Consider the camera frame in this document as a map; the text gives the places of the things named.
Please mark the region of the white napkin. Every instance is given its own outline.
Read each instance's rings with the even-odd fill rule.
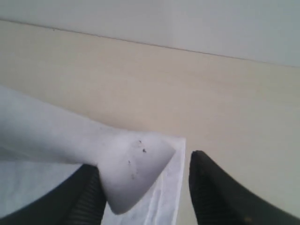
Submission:
[[[176,153],[146,195],[128,212],[115,215],[106,206],[102,225],[174,225],[185,160],[185,139],[170,140]]]
[[[82,163],[98,166],[110,207],[115,213],[124,213],[147,192],[174,153],[178,155],[178,143],[182,152],[184,139],[108,127],[0,86],[0,179],[6,176],[0,187],[4,199],[0,216],[46,194]],[[182,179],[184,158],[180,159],[171,169],[180,168],[171,179],[179,187],[174,199],[179,197]],[[160,182],[153,193],[163,193]],[[31,195],[22,195],[29,188]]]

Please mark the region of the light wood surface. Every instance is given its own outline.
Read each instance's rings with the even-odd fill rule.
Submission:
[[[265,200],[300,217],[300,68],[0,22],[0,83],[120,128],[187,138],[177,224],[203,150]]]

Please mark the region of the wooden floor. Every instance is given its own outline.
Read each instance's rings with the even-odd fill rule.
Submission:
[[[191,152],[300,217],[300,68],[0,22],[0,83],[102,123],[187,138],[178,225],[196,224]]]

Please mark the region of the white wall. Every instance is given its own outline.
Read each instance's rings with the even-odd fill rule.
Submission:
[[[300,66],[299,0],[0,0],[0,18]]]

